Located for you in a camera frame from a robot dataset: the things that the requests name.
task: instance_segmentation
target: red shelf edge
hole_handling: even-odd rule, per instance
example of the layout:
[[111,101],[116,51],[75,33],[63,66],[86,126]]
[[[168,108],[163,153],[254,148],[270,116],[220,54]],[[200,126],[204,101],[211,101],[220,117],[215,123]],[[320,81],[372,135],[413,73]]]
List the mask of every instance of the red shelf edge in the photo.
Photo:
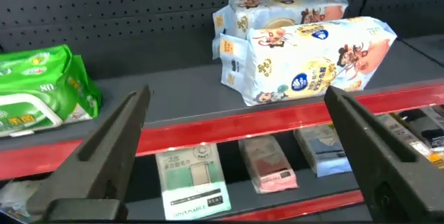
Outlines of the red shelf edge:
[[[408,110],[444,103],[444,84],[363,95],[357,99],[375,114]],[[140,137],[137,156],[329,122],[331,119],[324,103],[311,103],[209,121],[145,129]],[[0,164],[3,164],[0,166],[0,180],[54,171],[80,142],[81,140],[72,140],[0,152]]]
[[219,221],[281,221],[289,218],[315,214],[340,207],[362,203],[364,197],[359,190],[346,193],[337,193],[313,200],[305,200],[300,203],[289,204],[281,207],[248,212],[236,216],[222,218]]

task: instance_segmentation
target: pink package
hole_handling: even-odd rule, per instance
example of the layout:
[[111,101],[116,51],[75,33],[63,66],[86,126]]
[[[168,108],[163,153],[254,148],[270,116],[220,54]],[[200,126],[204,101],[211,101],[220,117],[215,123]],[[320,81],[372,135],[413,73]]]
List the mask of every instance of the pink package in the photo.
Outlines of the pink package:
[[275,137],[267,135],[240,140],[239,147],[257,193],[298,187],[296,174]]

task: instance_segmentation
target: product box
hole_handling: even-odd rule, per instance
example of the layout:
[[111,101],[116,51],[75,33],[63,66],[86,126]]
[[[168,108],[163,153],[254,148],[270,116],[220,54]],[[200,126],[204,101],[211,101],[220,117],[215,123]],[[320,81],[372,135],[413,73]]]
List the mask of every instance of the product box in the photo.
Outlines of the product box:
[[293,133],[311,169],[318,177],[352,170],[332,124],[301,128]]
[[239,140],[239,148],[257,193],[298,187],[296,174],[274,136]]
[[392,117],[391,114],[383,114],[377,118],[401,141],[405,142],[406,144],[410,144],[421,155],[428,157],[433,153],[427,145],[425,145],[421,140],[419,140],[419,138],[401,125],[397,121],[396,116]]
[[395,38],[371,17],[250,29],[247,40],[221,34],[221,82],[248,106],[320,96],[329,85],[362,90]]
[[38,190],[43,180],[11,181],[0,189],[0,213],[16,221],[30,223],[31,215],[26,210],[26,201]]
[[226,7],[213,14],[213,59],[219,58],[220,33],[245,39],[249,28],[273,29],[342,19],[347,6],[347,0],[229,0]]
[[414,133],[418,133],[432,151],[444,151],[444,117],[432,107],[406,110],[398,112],[397,115]]
[[68,46],[0,54],[0,137],[93,119],[101,94]]
[[155,154],[167,220],[231,209],[216,144]]

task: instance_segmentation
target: green wet wipes package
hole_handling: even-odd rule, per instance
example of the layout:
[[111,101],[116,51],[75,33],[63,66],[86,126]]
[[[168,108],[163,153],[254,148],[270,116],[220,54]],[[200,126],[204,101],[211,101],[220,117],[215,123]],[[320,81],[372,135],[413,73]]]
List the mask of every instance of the green wet wipes package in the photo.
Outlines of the green wet wipes package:
[[0,55],[0,137],[93,119],[101,94],[66,45]]
[[155,154],[167,220],[231,209],[216,144]]

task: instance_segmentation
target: blue logo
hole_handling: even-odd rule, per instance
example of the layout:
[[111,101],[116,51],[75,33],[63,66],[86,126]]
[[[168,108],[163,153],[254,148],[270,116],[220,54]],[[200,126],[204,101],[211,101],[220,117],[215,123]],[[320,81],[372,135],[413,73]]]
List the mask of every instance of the blue logo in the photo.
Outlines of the blue logo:
[[291,88],[293,91],[301,91],[307,87],[307,74],[299,74],[291,82]]
[[317,37],[320,40],[324,40],[328,37],[328,32],[327,32],[327,30],[320,30],[320,31],[317,31],[317,32],[311,34],[311,36]]

